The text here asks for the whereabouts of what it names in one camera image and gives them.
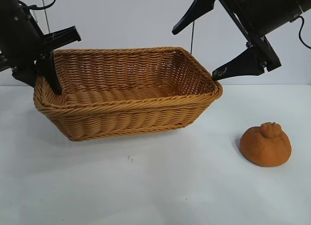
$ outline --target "white background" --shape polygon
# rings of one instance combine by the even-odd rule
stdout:
[[[85,142],[66,139],[32,95],[0,87],[1,225],[310,225],[311,86],[224,86],[185,129]],[[238,150],[267,121],[293,147],[276,168]]]
[[[28,4],[41,0],[26,0]],[[51,31],[75,25],[82,42],[66,48],[139,48],[181,46],[190,50],[191,26],[177,36],[171,30],[193,0],[57,0],[47,10]],[[46,32],[44,12],[37,12]],[[304,14],[303,38],[311,43],[311,11]],[[298,40],[300,20],[268,34],[283,66],[260,77],[222,80],[222,84],[311,84],[311,51]],[[246,40],[221,5],[196,22],[193,55],[210,72],[245,50]],[[20,85],[10,76],[0,85]]]

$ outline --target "basket rim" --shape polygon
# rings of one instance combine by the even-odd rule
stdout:
[[[197,60],[184,48],[181,47],[153,47],[153,48],[138,48],[138,49],[62,49],[56,50],[55,55],[58,54],[85,54],[89,53],[105,53],[105,54],[120,54],[124,51],[130,51],[130,54],[139,54],[139,53],[151,53],[151,52],[165,52],[165,51],[180,51],[186,55],[189,60]],[[207,74],[211,77],[210,73],[199,63],[199,68],[203,74]],[[48,89],[49,84],[46,82],[44,77],[38,77],[35,84],[34,91],[34,103],[36,108],[43,113],[49,111],[53,113],[56,112],[55,116],[65,116],[66,113],[72,113],[73,110],[77,115],[83,113],[90,114],[90,108],[92,111],[97,113],[98,110],[105,112],[114,112],[124,110],[124,106],[128,109],[138,109],[138,108],[149,108],[157,105],[158,107],[165,106],[176,106],[176,105],[185,105],[185,104],[202,104],[206,102],[212,102],[222,96],[223,88],[219,82],[213,81],[211,87],[213,88],[212,92],[202,93],[198,95],[176,95],[171,97],[160,97],[160,98],[150,98],[144,100],[123,100],[123,101],[111,101],[111,102],[102,102],[102,103],[90,103],[90,104],[68,104],[68,105],[55,105],[47,102],[45,99],[45,91]]]

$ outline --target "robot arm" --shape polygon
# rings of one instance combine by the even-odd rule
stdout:
[[[80,36],[75,27],[44,35],[30,13],[31,7],[19,3],[0,0],[0,72],[12,68],[15,79],[32,87],[36,77],[42,75],[60,95],[53,50],[80,41]]]
[[[173,34],[212,11],[216,0],[195,0],[183,18],[174,26]],[[214,80],[261,75],[266,67],[272,71],[281,62],[265,37],[288,21],[296,20],[311,9],[311,0],[219,0],[247,40],[247,50],[213,72]]]

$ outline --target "woven basket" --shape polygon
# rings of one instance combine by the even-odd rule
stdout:
[[[34,102],[70,140],[182,128],[222,95],[182,48],[58,50],[54,61],[63,94],[38,77]]]

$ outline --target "basket bottom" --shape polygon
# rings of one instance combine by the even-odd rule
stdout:
[[[84,136],[84,137],[78,137],[78,138],[69,136],[68,133],[62,132],[62,130],[60,131],[71,141],[86,141],[86,140],[93,140],[93,139],[99,139],[99,138],[110,138],[110,137],[118,137],[118,136],[131,136],[131,135],[142,135],[142,134],[167,132],[167,131],[185,128],[192,123],[193,122],[190,122],[188,124],[178,124],[174,126],[160,126],[160,127],[152,127],[149,129],[145,128],[145,129],[137,129],[137,130],[131,130],[131,131],[115,132],[115,133],[103,132],[103,133],[97,134],[97,136]]]
[[[74,93],[67,93],[66,105],[145,100],[153,98],[171,97],[175,95],[178,94],[167,85],[152,85],[125,89],[115,88],[103,91],[77,91]]]

